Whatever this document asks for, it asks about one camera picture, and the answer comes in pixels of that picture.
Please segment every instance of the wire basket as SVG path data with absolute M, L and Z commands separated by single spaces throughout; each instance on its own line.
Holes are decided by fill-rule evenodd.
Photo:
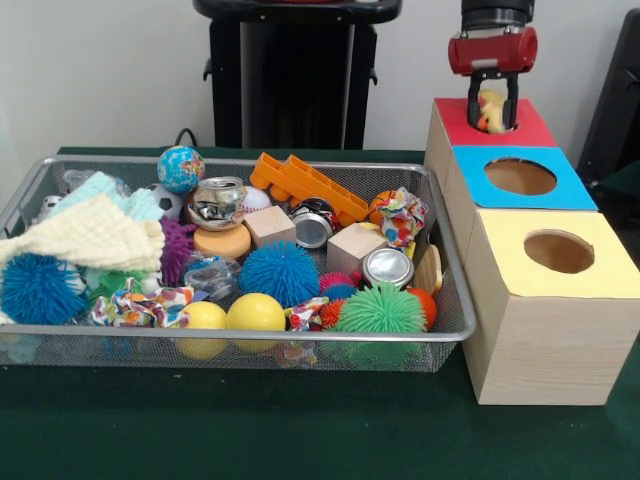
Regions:
M 236 176 L 248 184 L 254 163 L 207 159 L 206 175 Z M 63 180 L 66 170 L 101 170 L 122 178 L 132 188 L 139 188 L 157 182 L 156 164 L 156 158 L 143 157 L 48 158 L 31 169 L 5 207 L 0 216 L 2 237 L 23 233 L 29 221 L 37 216 L 43 197 L 66 193 Z M 427 203 L 427 225 L 417 238 L 415 259 L 420 260 L 428 242 L 435 244 L 442 256 L 443 284 L 436 298 L 438 320 L 432 331 L 365 334 L 2 325 L 0 365 L 436 372 L 456 343 L 473 333 L 476 317 L 435 176 L 424 167 L 411 164 L 311 164 L 367 201 L 381 191 L 405 186 Z M 312 256 L 318 271 L 325 273 L 326 251 L 312 251 Z M 228 308 L 234 299 L 225 299 L 221 306 Z M 182 338 L 190 342 L 218 342 L 224 350 L 211 360 L 194 360 L 177 348 L 177 343 L 184 342 L 179 340 Z M 265 353 L 247 353 L 238 347 L 242 341 L 251 342 L 257 347 L 254 350 L 269 348 Z M 296 352 L 295 357 L 289 355 L 292 351 Z M 370 358 L 354 354 L 367 351 L 371 352 Z M 394 361 L 377 361 L 379 358 Z

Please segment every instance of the black stand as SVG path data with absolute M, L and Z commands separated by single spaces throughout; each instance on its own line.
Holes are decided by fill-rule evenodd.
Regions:
M 377 35 L 401 0 L 194 0 L 212 18 L 216 145 L 361 149 Z

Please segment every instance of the light blue cloth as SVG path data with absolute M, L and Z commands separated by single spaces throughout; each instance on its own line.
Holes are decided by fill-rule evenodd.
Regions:
M 53 207 L 48 217 L 53 217 L 101 193 L 107 195 L 125 215 L 136 221 L 157 221 L 164 215 L 164 210 L 158 206 L 151 190 L 140 188 L 133 192 L 130 197 L 124 197 L 118 193 L 118 185 L 112 177 L 102 172 L 96 172 L 80 187 L 60 200 L 60 202 Z

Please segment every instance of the yellow ball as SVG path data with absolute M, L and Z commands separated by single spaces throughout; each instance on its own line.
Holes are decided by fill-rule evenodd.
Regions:
M 187 328 L 203 329 L 224 329 L 224 310 L 215 303 L 194 302 L 187 305 L 183 312 L 189 314 L 189 324 Z M 194 360 L 211 360 L 220 355 L 227 346 L 224 339 L 206 338 L 178 338 L 176 339 L 177 349 L 189 358 Z
M 283 331 L 286 326 L 284 310 L 278 301 L 264 293 L 249 293 L 233 302 L 227 313 L 229 330 Z M 277 342 L 268 340 L 234 340 L 242 350 L 261 353 Z

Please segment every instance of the knit fabric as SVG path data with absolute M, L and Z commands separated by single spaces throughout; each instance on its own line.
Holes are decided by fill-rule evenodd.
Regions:
M 0 267 L 21 253 L 53 255 L 108 270 L 160 269 L 164 234 L 157 221 L 135 221 L 105 194 L 69 207 L 19 237 L 0 240 Z

